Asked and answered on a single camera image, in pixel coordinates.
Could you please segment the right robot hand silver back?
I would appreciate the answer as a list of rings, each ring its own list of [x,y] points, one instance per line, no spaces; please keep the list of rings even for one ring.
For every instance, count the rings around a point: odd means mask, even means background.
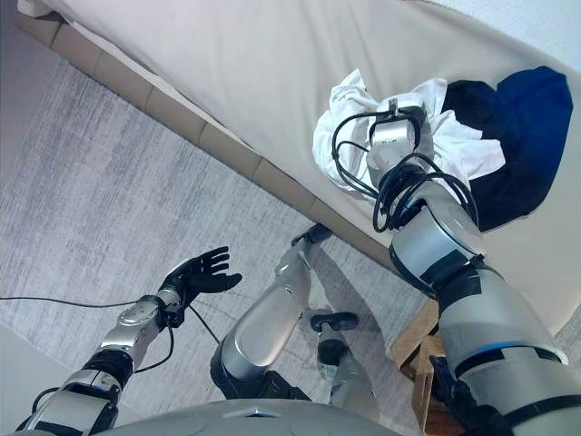
[[[419,146],[426,120],[426,106],[418,99],[382,102],[370,122],[370,150],[383,160],[398,161]]]

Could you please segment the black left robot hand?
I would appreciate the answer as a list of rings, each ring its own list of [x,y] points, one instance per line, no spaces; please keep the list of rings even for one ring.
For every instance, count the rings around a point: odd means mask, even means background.
[[[183,304],[191,303],[201,293],[229,291],[242,280],[240,273],[228,272],[229,259],[228,246],[193,257],[175,267],[160,289],[175,292]]]

